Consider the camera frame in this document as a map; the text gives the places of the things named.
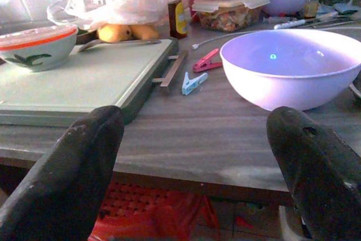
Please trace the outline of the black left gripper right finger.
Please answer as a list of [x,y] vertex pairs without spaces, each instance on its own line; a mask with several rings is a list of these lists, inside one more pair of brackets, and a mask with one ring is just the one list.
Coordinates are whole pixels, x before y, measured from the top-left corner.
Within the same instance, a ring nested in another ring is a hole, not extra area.
[[360,156],[331,128],[290,107],[273,110],[267,139],[315,240],[360,240]]

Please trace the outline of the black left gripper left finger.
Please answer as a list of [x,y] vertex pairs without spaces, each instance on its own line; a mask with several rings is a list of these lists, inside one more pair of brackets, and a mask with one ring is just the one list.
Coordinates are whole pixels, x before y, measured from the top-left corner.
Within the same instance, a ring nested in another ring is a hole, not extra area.
[[2,240],[87,240],[124,134],[119,107],[74,122],[1,207]]

